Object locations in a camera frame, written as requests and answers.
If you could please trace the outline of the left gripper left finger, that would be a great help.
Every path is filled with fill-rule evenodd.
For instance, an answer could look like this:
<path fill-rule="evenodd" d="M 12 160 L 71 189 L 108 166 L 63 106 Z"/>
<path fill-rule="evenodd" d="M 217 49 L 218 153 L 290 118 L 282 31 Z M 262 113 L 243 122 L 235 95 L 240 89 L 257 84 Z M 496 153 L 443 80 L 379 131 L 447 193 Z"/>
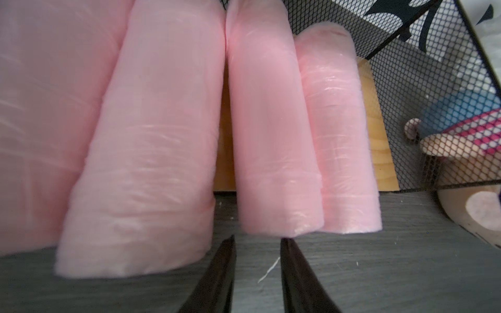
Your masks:
<path fill-rule="evenodd" d="M 178 313 L 230 313 L 236 268 L 235 236 L 224 240 Z"/>

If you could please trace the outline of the pink trash bag roll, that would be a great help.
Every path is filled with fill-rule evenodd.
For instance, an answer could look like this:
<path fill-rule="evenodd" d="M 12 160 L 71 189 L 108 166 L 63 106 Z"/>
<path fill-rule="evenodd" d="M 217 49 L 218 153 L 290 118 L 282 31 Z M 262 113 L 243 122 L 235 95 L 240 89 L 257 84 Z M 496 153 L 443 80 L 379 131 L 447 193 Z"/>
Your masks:
<path fill-rule="evenodd" d="M 226 53 L 241 227 L 276 237 L 321 229 L 322 180 L 284 3 L 230 1 Z"/>
<path fill-rule="evenodd" d="M 136 1 L 55 272 L 161 273 L 211 248 L 225 66 L 220 1 Z"/>
<path fill-rule="evenodd" d="M 343 26 L 321 22 L 294 39 L 322 176 L 322 232 L 382 229 L 354 42 Z"/>
<path fill-rule="evenodd" d="M 54 246 L 132 1 L 1 2 L 1 254 Z"/>

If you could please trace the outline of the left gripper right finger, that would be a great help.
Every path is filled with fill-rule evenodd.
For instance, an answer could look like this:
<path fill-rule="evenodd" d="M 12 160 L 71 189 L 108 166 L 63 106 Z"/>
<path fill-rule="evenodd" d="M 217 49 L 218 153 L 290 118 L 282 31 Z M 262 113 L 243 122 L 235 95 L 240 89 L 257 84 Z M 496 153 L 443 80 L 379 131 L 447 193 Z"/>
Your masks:
<path fill-rule="evenodd" d="M 282 238 L 280 254 L 285 312 L 341 313 L 292 238 Z"/>

